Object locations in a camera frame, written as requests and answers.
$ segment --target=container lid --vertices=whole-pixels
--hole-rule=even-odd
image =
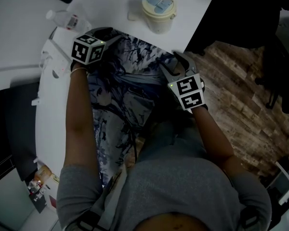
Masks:
[[[46,19],[52,20],[53,18],[55,18],[55,16],[56,16],[56,12],[53,10],[49,10],[46,14]]]
[[[154,2],[157,1],[157,4],[149,1],[142,0],[142,6],[143,11],[150,17],[163,19],[176,14],[176,3],[174,0],[154,0]]]

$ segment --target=plastic container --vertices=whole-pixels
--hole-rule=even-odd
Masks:
[[[35,172],[34,180],[40,181],[43,185],[51,175],[51,170],[46,165],[43,165],[37,172]]]
[[[172,1],[173,3],[163,13],[156,13],[155,6],[147,0],[142,0],[144,18],[152,32],[163,34],[171,29],[172,21],[177,15],[176,2]]]
[[[57,12],[49,10],[46,14],[46,19],[54,21],[55,24],[59,27],[80,33],[85,33],[91,28],[91,25],[88,21],[80,19],[77,15],[66,10],[60,10]]]

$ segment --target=wooden floor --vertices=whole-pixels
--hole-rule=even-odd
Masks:
[[[275,161],[289,155],[289,115],[279,97],[265,108],[270,91],[257,86],[263,76],[263,50],[215,42],[204,56],[189,53],[205,82],[209,112],[230,140],[243,166],[255,175],[277,172]]]

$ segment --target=chair leg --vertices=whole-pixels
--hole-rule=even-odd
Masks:
[[[265,84],[265,78],[255,78],[255,83],[257,85],[264,85]]]
[[[277,90],[273,90],[271,91],[271,95],[270,95],[270,99],[269,99],[269,102],[265,105],[265,107],[267,109],[273,109],[274,107],[274,104],[276,103],[276,100],[278,98],[278,91]]]

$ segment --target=person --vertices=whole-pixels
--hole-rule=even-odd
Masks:
[[[207,109],[193,108],[192,115],[182,109],[174,112],[146,139],[112,205],[113,216],[105,214],[111,217],[109,229],[267,230],[272,212],[269,195],[243,168]],[[103,217],[104,213],[92,211],[102,193],[87,75],[76,63],[67,99],[66,157],[57,195],[62,228],[108,230],[90,226]],[[102,205],[106,212],[111,204]]]

